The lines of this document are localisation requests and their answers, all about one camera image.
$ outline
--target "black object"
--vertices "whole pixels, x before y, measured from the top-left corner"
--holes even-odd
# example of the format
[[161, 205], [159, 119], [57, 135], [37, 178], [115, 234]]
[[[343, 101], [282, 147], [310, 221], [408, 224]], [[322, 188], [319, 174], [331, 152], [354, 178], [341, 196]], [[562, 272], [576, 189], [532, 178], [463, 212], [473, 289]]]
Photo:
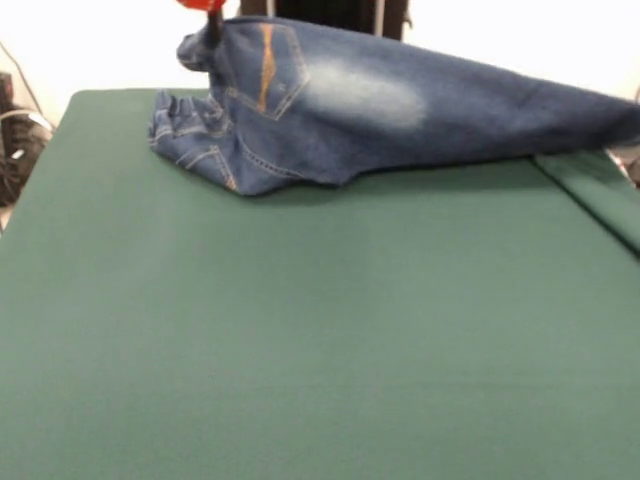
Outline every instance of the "black object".
[[[0, 73], [0, 114], [20, 109], [13, 103], [11, 75]], [[2, 120], [0, 142], [0, 208], [13, 205], [46, 146], [37, 134], [42, 127], [27, 115]]]
[[214, 48], [222, 38], [222, 10], [210, 12], [207, 17], [206, 43], [210, 48]]
[[[374, 33], [375, 0], [275, 0], [276, 15], [344, 30]], [[383, 35], [402, 40], [409, 0], [386, 0]], [[266, 15], [267, 0], [242, 0], [243, 15]]]
[[[13, 110], [13, 82], [10, 74], [0, 72], [0, 114], [10, 110]], [[11, 122], [2, 122], [0, 124], [0, 131], [2, 132], [0, 156], [10, 156], [15, 151], [13, 147]]]

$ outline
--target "orange stitching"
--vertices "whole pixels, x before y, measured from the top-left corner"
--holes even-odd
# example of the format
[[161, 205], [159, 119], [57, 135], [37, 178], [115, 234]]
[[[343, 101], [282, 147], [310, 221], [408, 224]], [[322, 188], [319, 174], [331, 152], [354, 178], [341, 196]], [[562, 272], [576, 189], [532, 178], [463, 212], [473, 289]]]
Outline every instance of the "orange stitching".
[[258, 102], [258, 108], [261, 112], [267, 110], [267, 92], [269, 91], [269, 85], [276, 74], [276, 60], [273, 56], [273, 26], [262, 25], [262, 32], [264, 33], [264, 57], [262, 59], [262, 89], [260, 91], [260, 101]]

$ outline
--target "jeans seam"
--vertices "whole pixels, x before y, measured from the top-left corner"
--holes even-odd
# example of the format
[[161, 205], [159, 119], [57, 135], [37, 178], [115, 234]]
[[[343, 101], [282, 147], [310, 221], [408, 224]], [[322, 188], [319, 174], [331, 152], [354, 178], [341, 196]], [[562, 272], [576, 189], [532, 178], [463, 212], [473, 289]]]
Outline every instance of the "jeans seam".
[[276, 109], [273, 113], [260, 111], [258, 108], [258, 102], [254, 101], [244, 92], [240, 91], [237, 88], [237, 84], [234, 83], [233, 86], [227, 87], [225, 89], [225, 94], [229, 97], [236, 98], [240, 102], [244, 103], [251, 110], [256, 112], [259, 115], [262, 115], [265, 118], [269, 118], [271, 120], [280, 120], [282, 115], [289, 109], [293, 101], [298, 97], [302, 89], [309, 82], [309, 72], [307, 70], [306, 62], [304, 61], [304, 55], [302, 54], [302, 49], [300, 48], [300, 42], [298, 41], [298, 36], [295, 30], [291, 27], [287, 27], [284, 25], [274, 25], [276, 29], [280, 29], [283, 31], [287, 44], [289, 45], [289, 50], [291, 51], [291, 59], [295, 63], [296, 73], [299, 75], [299, 81], [297, 82], [297, 86], [291, 90], [285, 97], [280, 101]]
[[242, 155], [256, 167], [259, 167], [262, 170], [265, 170], [269, 173], [272, 173], [273, 175], [277, 175], [282, 178], [294, 178], [298, 180], [304, 179], [304, 177], [299, 173], [293, 170], [288, 170], [286, 168], [277, 167], [272, 163], [268, 162], [267, 160], [265, 160], [264, 158], [258, 156], [254, 152], [252, 152], [239, 135], [238, 135], [238, 141], [240, 142], [240, 146], [242, 148]]
[[236, 182], [236, 179], [234, 178], [233, 173], [231, 173], [231, 169], [229, 168], [229, 164], [227, 163], [227, 160], [224, 158], [224, 155], [222, 155], [222, 152], [217, 146], [213, 147], [212, 151], [216, 159], [216, 162], [218, 162], [218, 166], [220, 167], [222, 176], [224, 177], [225, 186], [229, 190], [236, 191], [238, 189], [238, 183]]
[[197, 163], [201, 162], [202, 160], [204, 160], [205, 158], [210, 156], [212, 153], [213, 153], [212, 149], [211, 148], [208, 149], [206, 152], [201, 153], [200, 155], [195, 157], [193, 160], [191, 160], [187, 165], [185, 165], [184, 169], [185, 170], [191, 170]]

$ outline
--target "black cable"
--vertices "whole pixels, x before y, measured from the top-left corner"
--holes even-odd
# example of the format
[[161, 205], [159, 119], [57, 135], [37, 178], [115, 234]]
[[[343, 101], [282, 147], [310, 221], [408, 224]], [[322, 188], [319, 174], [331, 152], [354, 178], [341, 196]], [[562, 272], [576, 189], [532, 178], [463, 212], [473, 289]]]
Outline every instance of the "black cable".
[[38, 110], [40, 115], [44, 116], [44, 112], [42, 111], [42, 107], [40, 107], [40, 103], [38, 102], [38, 99], [34, 95], [33, 90], [31, 89], [31, 86], [29, 85], [29, 82], [27, 82], [27, 77], [24, 75], [24, 72], [22, 71], [22, 67], [20, 67], [20, 64], [18, 63], [18, 61], [14, 58], [13, 55], [11, 55], [11, 53], [9, 52], [9, 50], [7, 50], [7, 47], [4, 46], [2, 41], [0, 41], [0, 50], [2, 50], [4, 52], [4, 54], [9, 58], [9, 61], [11, 63], [13, 63], [13, 65], [16, 67], [16, 70], [18, 71], [18, 75], [20, 76], [20, 79], [22, 80], [22, 83], [24, 84], [24, 87], [27, 89], [27, 92], [31, 96], [31, 100], [33, 100], [33, 104], [35, 105], [36, 110]]

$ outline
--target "green cloth surface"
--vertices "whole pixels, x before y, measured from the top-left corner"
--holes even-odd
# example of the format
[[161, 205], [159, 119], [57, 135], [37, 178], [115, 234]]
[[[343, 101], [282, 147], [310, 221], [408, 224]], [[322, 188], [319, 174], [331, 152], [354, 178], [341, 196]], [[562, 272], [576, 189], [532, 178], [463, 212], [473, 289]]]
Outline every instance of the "green cloth surface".
[[640, 478], [640, 268], [593, 176], [246, 199], [150, 151], [153, 95], [76, 95], [0, 240], [2, 480]]

